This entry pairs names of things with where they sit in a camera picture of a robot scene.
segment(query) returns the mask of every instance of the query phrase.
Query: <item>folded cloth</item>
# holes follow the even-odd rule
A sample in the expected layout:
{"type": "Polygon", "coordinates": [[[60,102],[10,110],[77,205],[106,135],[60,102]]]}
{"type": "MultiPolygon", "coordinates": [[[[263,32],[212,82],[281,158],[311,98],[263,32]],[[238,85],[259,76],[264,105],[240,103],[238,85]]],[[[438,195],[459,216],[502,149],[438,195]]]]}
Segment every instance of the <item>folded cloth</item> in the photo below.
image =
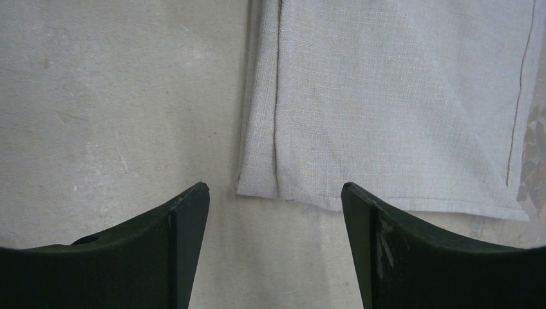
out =
{"type": "Polygon", "coordinates": [[[516,195],[544,0],[256,11],[238,194],[339,211],[355,182],[405,211],[528,220],[516,195]]]}

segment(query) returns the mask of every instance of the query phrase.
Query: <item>cloth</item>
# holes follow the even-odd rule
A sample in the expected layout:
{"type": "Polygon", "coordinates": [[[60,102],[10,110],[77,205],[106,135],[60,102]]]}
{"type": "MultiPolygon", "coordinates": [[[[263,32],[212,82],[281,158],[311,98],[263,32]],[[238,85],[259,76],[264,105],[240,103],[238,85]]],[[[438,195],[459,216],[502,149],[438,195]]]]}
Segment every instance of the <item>cloth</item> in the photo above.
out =
{"type": "Polygon", "coordinates": [[[279,1],[261,14],[237,193],[523,220],[536,1],[279,1]]]}

